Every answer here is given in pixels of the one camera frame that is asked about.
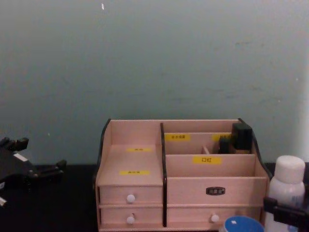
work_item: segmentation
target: wooden desk organizer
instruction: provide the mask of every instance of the wooden desk organizer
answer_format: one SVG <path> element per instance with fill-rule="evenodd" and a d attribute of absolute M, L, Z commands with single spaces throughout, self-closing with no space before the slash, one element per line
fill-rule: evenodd
<path fill-rule="evenodd" d="M 237 120 L 108 120 L 94 176 L 98 231 L 217 230 L 264 223 L 270 172 L 250 154 L 217 154 Z"/>

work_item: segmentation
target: light blue wall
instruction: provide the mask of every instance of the light blue wall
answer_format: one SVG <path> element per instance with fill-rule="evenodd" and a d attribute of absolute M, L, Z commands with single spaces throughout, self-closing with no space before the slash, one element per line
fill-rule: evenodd
<path fill-rule="evenodd" d="M 0 136 L 28 136 L 34 163 L 94 163 L 109 117 L 241 117 L 265 161 L 309 161 L 308 1 L 101 3 L 0 1 Z"/>

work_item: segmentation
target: drawer knob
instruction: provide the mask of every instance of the drawer knob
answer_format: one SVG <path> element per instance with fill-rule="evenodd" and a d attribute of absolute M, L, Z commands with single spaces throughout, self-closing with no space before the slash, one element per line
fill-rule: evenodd
<path fill-rule="evenodd" d="M 211 221 L 212 222 L 218 222 L 219 221 L 219 216 L 217 215 L 217 214 L 213 214 L 212 216 L 211 216 Z"/>
<path fill-rule="evenodd" d="M 127 201 L 128 203 L 133 203 L 133 202 L 135 202 L 135 196 L 134 196 L 133 194 L 128 195 L 128 196 L 126 197 L 126 201 Z"/>
<path fill-rule="evenodd" d="M 134 214 L 131 214 L 131 216 L 127 217 L 126 222 L 127 224 L 132 225 L 135 222 Z"/>

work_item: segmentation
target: white plastic bottle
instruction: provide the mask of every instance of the white plastic bottle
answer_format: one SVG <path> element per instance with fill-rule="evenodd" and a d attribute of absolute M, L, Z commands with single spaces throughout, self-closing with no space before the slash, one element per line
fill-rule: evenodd
<path fill-rule="evenodd" d="M 295 156 L 280 156 L 276 161 L 275 175 L 269 184 L 268 197 L 279 203 L 301 207 L 305 186 L 305 163 Z M 266 213 L 265 232 L 297 232 L 298 228 L 274 221 L 273 214 Z"/>

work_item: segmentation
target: blue lid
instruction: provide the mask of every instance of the blue lid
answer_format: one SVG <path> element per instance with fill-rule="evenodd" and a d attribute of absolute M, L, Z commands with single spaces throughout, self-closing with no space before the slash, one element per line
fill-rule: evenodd
<path fill-rule="evenodd" d="M 229 217 L 224 227 L 228 232 L 264 232 L 260 222 L 245 216 Z"/>

